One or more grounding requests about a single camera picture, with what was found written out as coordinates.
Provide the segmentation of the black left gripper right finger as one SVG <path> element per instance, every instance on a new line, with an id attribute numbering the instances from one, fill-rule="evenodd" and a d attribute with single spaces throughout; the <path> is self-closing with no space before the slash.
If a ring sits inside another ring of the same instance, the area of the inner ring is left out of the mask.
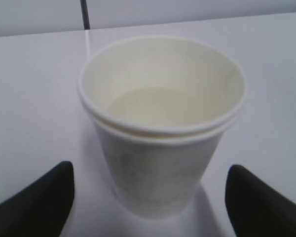
<path id="1" fill-rule="evenodd" d="M 296 237 L 296 204 L 241 165 L 228 171 L 225 206 L 238 237 Z"/>

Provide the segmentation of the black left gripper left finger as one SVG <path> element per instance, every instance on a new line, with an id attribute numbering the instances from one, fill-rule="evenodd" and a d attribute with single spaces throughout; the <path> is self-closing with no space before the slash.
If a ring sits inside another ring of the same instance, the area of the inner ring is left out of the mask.
<path id="1" fill-rule="evenodd" d="M 75 196 L 74 167 L 62 161 L 0 203 L 0 237 L 58 237 Z"/>

